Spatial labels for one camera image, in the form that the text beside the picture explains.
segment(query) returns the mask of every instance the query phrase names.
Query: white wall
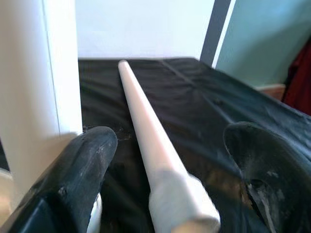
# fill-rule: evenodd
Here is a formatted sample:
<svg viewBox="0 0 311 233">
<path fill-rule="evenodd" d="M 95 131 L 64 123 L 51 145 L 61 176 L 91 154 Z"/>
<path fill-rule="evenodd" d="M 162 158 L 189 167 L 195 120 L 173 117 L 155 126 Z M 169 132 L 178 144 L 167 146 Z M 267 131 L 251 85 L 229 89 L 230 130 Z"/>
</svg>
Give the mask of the white wall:
<svg viewBox="0 0 311 233">
<path fill-rule="evenodd" d="M 78 56 L 200 58 L 214 0 L 76 0 Z"/>
</svg>

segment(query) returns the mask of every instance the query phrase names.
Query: black plastic sheet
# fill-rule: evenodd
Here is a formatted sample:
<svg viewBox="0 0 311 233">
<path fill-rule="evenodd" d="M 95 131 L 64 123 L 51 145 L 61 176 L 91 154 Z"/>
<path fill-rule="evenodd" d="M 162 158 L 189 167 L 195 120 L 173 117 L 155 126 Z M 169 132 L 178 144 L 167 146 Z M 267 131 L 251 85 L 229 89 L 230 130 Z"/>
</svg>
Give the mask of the black plastic sheet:
<svg viewBox="0 0 311 233">
<path fill-rule="evenodd" d="M 187 170 L 219 210 L 221 232 L 268 232 L 256 202 L 248 198 L 243 171 L 227 152 L 224 130 L 254 122 L 284 138 L 310 170 L 310 117 L 192 58 L 129 64 Z M 119 140 L 102 188 L 102 231 L 153 232 L 149 185 L 117 65 L 118 60 L 79 61 L 85 127 L 109 126 Z"/>
</svg>

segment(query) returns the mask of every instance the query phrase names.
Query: white surface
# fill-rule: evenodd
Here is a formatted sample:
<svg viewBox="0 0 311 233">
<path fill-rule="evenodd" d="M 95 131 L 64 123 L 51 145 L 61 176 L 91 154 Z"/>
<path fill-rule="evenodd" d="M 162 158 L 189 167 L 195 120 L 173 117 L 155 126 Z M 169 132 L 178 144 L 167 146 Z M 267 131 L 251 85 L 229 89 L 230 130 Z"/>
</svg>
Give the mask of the white surface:
<svg viewBox="0 0 311 233">
<path fill-rule="evenodd" d="M 0 1 L 0 138 L 13 207 L 82 132 L 74 16 L 73 0 Z"/>
<path fill-rule="evenodd" d="M 186 224 L 189 232 L 216 232 L 220 217 L 201 182 L 187 173 L 126 61 L 119 62 L 119 72 L 151 189 L 149 210 L 155 231 L 168 233 L 177 227 L 183 232 L 178 226 L 199 220 Z"/>
<path fill-rule="evenodd" d="M 214 0 L 76 0 L 79 57 L 200 58 Z"/>
<path fill-rule="evenodd" d="M 223 29 L 222 29 L 222 32 L 220 34 L 218 45 L 217 45 L 217 48 L 216 48 L 216 51 L 215 51 L 215 56 L 214 56 L 214 59 L 213 59 L 213 62 L 212 62 L 212 68 L 214 68 L 214 69 L 217 66 L 219 54 L 220 54 L 220 51 L 221 51 L 223 43 L 224 43 L 225 34 L 227 32 L 227 29 L 228 29 L 228 25 L 229 25 L 229 22 L 230 22 L 230 19 L 231 19 L 231 16 L 232 16 L 232 12 L 233 12 L 233 9 L 234 9 L 235 2 L 236 2 L 236 0 L 231 0 L 230 5 L 228 7 L 228 12 L 227 12 L 227 15 L 225 17 Z"/>
<path fill-rule="evenodd" d="M 86 233 L 99 233 L 100 232 L 102 210 L 103 210 L 103 201 L 102 201 L 101 194 L 99 193 L 93 205 L 93 209 L 91 212 L 91 218 L 89 220 Z"/>
</svg>

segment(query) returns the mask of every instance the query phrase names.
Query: white post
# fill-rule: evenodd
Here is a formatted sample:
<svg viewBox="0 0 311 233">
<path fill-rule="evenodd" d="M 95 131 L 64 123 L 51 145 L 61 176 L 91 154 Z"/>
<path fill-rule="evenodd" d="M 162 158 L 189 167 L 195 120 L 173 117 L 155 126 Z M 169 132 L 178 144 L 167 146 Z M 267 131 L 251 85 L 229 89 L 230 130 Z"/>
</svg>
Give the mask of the white post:
<svg viewBox="0 0 311 233">
<path fill-rule="evenodd" d="M 201 182 L 187 173 L 126 61 L 119 72 L 149 185 L 156 232 L 217 232 L 220 217 Z"/>
<path fill-rule="evenodd" d="M 82 132 L 74 0 L 0 1 L 0 138 L 13 208 Z"/>
</svg>

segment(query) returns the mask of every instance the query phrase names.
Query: light blue wall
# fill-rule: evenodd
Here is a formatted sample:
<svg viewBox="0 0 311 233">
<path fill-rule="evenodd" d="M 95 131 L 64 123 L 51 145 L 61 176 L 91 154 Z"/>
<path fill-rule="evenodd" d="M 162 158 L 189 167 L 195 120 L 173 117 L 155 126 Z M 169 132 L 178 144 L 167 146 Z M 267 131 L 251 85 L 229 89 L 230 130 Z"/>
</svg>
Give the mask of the light blue wall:
<svg viewBox="0 0 311 233">
<path fill-rule="evenodd" d="M 236 0 L 216 69 L 249 84 L 282 83 L 311 36 L 311 0 Z"/>
</svg>

